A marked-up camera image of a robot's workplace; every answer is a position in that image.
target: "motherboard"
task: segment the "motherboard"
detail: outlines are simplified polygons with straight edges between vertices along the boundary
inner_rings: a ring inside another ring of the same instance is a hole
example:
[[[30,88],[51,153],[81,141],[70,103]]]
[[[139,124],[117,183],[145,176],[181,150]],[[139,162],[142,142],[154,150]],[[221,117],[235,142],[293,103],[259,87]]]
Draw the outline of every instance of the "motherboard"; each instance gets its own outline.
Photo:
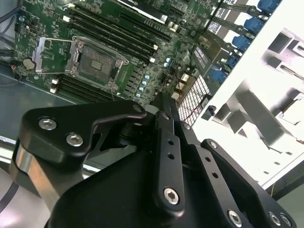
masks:
[[[201,66],[201,34],[218,4],[24,0],[15,25],[16,68],[27,81],[76,103],[132,99],[144,105],[158,92],[180,103],[198,76],[193,59]]]

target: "red wire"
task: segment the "red wire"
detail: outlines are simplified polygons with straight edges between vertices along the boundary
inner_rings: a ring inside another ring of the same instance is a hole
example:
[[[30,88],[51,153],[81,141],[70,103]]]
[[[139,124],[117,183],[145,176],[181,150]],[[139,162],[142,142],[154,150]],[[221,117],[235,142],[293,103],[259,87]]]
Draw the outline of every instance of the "red wire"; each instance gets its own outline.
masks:
[[[198,107],[199,107],[199,105],[196,106],[196,108],[191,111],[191,113],[187,116],[186,119],[184,119],[184,121],[186,121],[187,119],[189,119],[189,117],[191,117],[193,115],[193,113],[195,112],[195,110],[197,110]]]

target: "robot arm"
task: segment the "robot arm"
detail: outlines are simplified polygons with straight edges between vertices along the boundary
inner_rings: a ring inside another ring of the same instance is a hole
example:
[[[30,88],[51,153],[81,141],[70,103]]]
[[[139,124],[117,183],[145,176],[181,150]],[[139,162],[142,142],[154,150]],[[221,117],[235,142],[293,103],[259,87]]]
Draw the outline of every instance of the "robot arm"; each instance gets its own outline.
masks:
[[[218,143],[197,140],[173,100],[159,93],[145,109],[119,101],[23,116],[11,175],[33,183],[49,228],[296,228]],[[83,180],[87,157],[127,145],[136,152]]]

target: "screw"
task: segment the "screw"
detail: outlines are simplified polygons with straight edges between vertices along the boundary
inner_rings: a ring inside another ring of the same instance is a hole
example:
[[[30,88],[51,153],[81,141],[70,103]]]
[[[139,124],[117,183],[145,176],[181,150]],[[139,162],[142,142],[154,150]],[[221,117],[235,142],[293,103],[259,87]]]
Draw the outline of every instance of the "screw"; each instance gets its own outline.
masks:
[[[83,44],[83,43],[78,43],[77,46],[78,46],[79,48],[83,48],[83,47],[84,47],[84,44]]]
[[[281,214],[281,218],[283,219],[283,221],[284,221],[289,227],[291,227],[291,222],[289,221],[289,219],[288,219],[284,214]]]
[[[138,107],[137,105],[133,105],[133,108],[135,109],[135,111],[137,111],[137,112],[139,112],[139,113],[142,112],[141,108]]]
[[[277,216],[274,215],[274,213],[272,213],[271,211],[269,212],[269,216],[271,218],[271,220],[277,225],[280,226],[281,222],[280,220],[277,218]]]
[[[170,117],[166,115],[166,113],[162,113],[162,116],[166,119],[166,120],[169,120]]]
[[[242,227],[242,220],[236,212],[229,210],[228,215],[229,219],[236,227]]]
[[[187,123],[183,123],[182,124],[184,126],[184,128],[186,128],[187,130],[190,130],[190,126]]]
[[[211,146],[214,148],[214,149],[216,149],[218,146],[214,143],[214,142],[212,142],[212,141],[210,141],[210,144],[211,144]]]
[[[24,18],[23,16],[20,16],[18,19],[19,19],[19,21],[21,21],[21,22],[24,22],[24,21],[25,21],[25,18]]]
[[[174,190],[171,189],[171,188],[166,188],[166,189],[163,191],[163,194],[164,194],[166,200],[167,200],[170,204],[173,204],[173,205],[178,204],[178,202],[179,202],[179,196],[178,196],[178,194],[176,193],[176,191],[174,191]]]
[[[57,123],[54,120],[43,118],[39,120],[39,126],[44,130],[54,130],[57,127]]]
[[[66,137],[66,142],[71,146],[78,147],[84,143],[84,140],[78,134],[69,134]]]

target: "pcie slot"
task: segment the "pcie slot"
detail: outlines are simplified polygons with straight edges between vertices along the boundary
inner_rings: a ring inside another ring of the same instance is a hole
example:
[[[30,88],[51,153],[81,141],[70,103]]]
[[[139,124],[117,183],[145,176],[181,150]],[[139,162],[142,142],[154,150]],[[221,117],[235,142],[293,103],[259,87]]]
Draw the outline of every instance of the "pcie slot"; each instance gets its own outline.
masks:
[[[70,90],[73,92],[77,92],[78,95],[83,96],[84,98],[87,99],[98,99],[102,101],[112,101],[113,98],[114,100],[122,100],[121,98],[111,95],[108,92],[105,92],[101,89],[95,88],[91,85],[88,85],[84,82],[81,82],[79,80],[69,78],[69,77],[64,77],[61,80],[60,84],[60,90],[65,89],[65,90]]]
[[[94,27],[102,28],[102,29],[106,30],[108,34],[115,34],[116,37],[127,40],[129,45],[134,46],[134,44],[136,44],[137,46],[142,47],[142,49],[146,49],[150,52],[155,51],[155,49],[153,48],[153,45],[149,46],[148,44],[141,42],[140,40],[135,39],[134,37],[129,36],[119,30],[116,30],[113,27],[110,27],[107,24],[104,24],[104,23],[100,22],[99,20],[97,20],[93,17],[90,17],[76,9],[73,9],[73,13],[74,13],[74,16],[72,18],[76,19],[78,23],[83,22],[83,21],[88,21],[91,26],[95,25]]]
[[[155,44],[153,41],[149,40],[148,38],[146,37],[143,37],[139,34],[135,34],[132,30],[128,29],[128,28],[125,28],[123,26],[121,26],[120,24],[117,24],[95,12],[92,12],[91,10],[81,6],[81,5],[75,5],[75,8],[81,10],[81,11],[84,11],[85,13],[91,15],[92,17],[94,17],[95,19],[101,19],[102,21],[105,21],[107,22],[112,28],[113,27],[116,27],[118,29],[121,29],[122,32],[130,37],[133,37],[134,39],[137,39],[137,40],[141,40],[143,43],[147,44],[148,46],[150,47],[153,47],[153,45]]]
[[[81,26],[81,25],[77,25],[77,24],[72,24],[71,27],[87,34],[88,36],[94,38],[94,39],[97,39],[97,40],[100,40],[101,42],[105,43],[105,44],[108,44],[122,52],[126,52],[126,53],[129,53],[130,55],[132,56],[135,56],[137,57],[138,59],[144,61],[145,63],[149,63],[149,58],[147,56],[143,56],[141,55],[140,53],[136,53],[133,49],[130,49],[128,46],[125,46],[125,45],[122,45],[122,44],[119,44],[119,43],[114,43],[112,40],[109,40],[105,37],[103,37],[101,34],[96,34],[95,32],[91,31],[91,30],[88,30],[87,28]]]
[[[158,30],[154,29],[153,27],[150,27],[150,26],[142,23],[141,21],[139,21],[139,20],[137,20],[137,19],[129,16],[128,14],[126,14],[124,12],[120,13],[120,17],[123,18],[123,19],[125,19],[125,20],[127,20],[127,21],[129,21],[129,22],[131,22],[131,23],[133,23],[133,24],[135,24],[135,25],[137,25],[137,26],[139,26],[139,27],[141,27],[142,29],[144,29],[144,30],[146,30],[146,31],[148,31],[148,32],[156,35],[157,37],[159,37],[159,38],[161,38],[161,39],[163,39],[163,40],[165,40],[167,42],[170,42],[170,40],[171,40],[171,37],[169,35],[161,32],[161,31],[158,31]]]
[[[173,7],[173,6],[169,6],[168,12],[170,14],[175,14],[179,17],[182,17],[184,15],[184,13],[182,11],[180,11],[179,9]]]
[[[130,48],[132,48],[135,51],[142,53],[144,55],[148,55],[148,56],[153,55],[153,52],[143,49],[142,47],[136,46],[136,44],[130,43],[127,40],[124,40],[122,37],[114,36],[113,34],[111,34],[111,32],[109,32],[103,28],[99,28],[97,26],[91,25],[88,22],[81,20],[78,17],[74,17],[74,18],[77,19],[76,24],[79,24],[79,25],[83,26],[84,28],[90,28],[90,29],[94,30],[95,32],[98,32],[100,35],[104,36],[108,40],[113,40],[113,41],[116,41],[123,45],[129,46]]]

